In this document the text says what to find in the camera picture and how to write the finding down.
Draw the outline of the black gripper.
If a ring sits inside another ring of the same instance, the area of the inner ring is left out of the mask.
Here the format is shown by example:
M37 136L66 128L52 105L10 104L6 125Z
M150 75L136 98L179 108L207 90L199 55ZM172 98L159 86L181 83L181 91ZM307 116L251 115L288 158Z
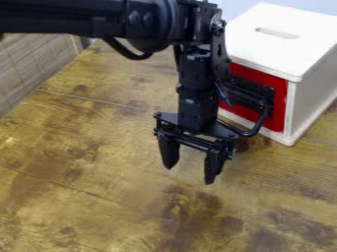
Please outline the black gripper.
M156 112L153 118L156 120L153 135L164 167L171 169L177 163L180 145L207 152L204 182L207 185L212 184L224 161L232 159L233 141L237 136L216 121L201 131L196 131L177 125L176 113Z

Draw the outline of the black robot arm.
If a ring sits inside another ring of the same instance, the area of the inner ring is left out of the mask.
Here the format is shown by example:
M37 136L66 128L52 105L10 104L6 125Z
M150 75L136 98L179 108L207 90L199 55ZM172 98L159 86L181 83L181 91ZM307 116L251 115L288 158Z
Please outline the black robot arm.
M173 48L179 83L176 113L153 114L163 165L179 149L207 153L211 184L231 159L236 135L216 120L228 77L221 11L205 0L0 0L0 33L69 33L98 38L129 60Z

